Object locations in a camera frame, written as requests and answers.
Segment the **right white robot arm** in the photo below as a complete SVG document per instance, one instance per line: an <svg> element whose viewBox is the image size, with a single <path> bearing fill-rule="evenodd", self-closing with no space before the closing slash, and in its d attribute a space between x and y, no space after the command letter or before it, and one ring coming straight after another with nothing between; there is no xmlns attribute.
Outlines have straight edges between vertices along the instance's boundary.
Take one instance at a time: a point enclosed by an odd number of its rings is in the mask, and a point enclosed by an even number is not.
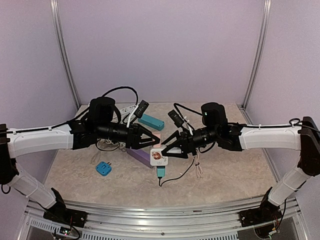
<svg viewBox="0 0 320 240"><path fill-rule="evenodd" d="M297 165L272 187L256 210L256 218L266 222L277 207L310 177L320 174L320 131L311 117L293 118L286 125L247 125L228 122L225 107L216 102L201 106L203 128L176 131L163 144L162 155L186 159L209 144L235 152L251 149L291 149L300 152Z"/></svg>

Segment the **blue plug adapter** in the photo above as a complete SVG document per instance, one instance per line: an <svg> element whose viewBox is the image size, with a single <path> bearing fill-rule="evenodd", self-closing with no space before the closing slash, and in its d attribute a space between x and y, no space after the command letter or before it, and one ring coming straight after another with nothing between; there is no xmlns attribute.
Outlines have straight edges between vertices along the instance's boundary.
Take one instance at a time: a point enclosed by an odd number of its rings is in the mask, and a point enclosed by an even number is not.
<svg viewBox="0 0 320 240"><path fill-rule="evenodd" d="M103 177L107 176L112 171L112 166L110 162L101 161L95 170Z"/></svg>

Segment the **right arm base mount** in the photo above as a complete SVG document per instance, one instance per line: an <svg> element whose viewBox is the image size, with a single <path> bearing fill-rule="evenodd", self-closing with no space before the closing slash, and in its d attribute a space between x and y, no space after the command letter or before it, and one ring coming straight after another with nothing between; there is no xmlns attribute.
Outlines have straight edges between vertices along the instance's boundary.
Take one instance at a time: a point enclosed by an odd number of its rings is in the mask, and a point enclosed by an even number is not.
<svg viewBox="0 0 320 240"><path fill-rule="evenodd" d="M265 193L258 207L242 210L238 213L242 227L258 225L282 217L280 207L269 202L269 193L271 192L271 189L272 187Z"/></svg>

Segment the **pink plug adapter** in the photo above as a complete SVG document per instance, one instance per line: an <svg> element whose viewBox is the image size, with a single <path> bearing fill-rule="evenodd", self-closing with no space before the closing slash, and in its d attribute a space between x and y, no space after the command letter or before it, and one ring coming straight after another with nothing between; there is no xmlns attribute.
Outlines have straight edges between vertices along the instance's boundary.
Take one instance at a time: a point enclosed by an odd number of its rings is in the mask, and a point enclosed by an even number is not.
<svg viewBox="0 0 320 240"><path fill-rule="evenodd" d="M153 147L154 148L160 148L162 145L161 145L161 133L159 131L153 131L152 134L154 136L156 136L158 139L155 140L154 144L153 144Z"/></svg>

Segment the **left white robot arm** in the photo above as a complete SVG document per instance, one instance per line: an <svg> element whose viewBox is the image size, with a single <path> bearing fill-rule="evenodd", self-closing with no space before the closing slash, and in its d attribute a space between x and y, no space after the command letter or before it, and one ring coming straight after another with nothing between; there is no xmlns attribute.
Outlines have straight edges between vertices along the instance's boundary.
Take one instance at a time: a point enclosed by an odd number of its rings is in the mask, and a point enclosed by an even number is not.
<svg viewBox="0 0 320 240"><path fill-rule="evenodd" d="M143 149L160 143L159 137L137 123L121 122L116 101L98 97L90 101L87 116L72 119L58 126L29 129L8 129L0 126L0 184L14 188L33 199L57 221L70 218L60 193L48 189L25 172L16 162L19 156L50 150L79 150L95 145L99 140L124 143L127 149Z"/></svg>

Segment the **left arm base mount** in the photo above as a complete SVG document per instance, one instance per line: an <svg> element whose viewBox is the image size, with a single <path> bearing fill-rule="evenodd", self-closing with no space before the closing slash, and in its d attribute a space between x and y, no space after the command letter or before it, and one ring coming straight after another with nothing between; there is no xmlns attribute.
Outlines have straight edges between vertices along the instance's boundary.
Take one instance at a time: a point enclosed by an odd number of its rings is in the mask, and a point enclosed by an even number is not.
<svg viewBox="0 0 320 240"><path fill-rule="evenodd" d="M55 203L53 206L45 210L43 217L56 223L83 228L85 226L88 213L81 210L67 208L60 193L54 188L51 188L51 190L55 197Z"/></svg>

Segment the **white cube socket with sticker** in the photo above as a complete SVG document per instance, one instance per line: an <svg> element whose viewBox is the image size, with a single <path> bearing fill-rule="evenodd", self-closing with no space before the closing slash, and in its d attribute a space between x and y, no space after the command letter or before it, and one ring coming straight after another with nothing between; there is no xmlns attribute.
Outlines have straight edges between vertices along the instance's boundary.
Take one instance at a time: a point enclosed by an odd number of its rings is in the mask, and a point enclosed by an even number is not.
<svg viewBox="0 0 320 240"><path fill-rule="evenodd" d="M149 163L153 167L165 167L169 163L169 157L163 156L162 150L164 150L165 147L153 147L150 149L149 152Z"/></svg>

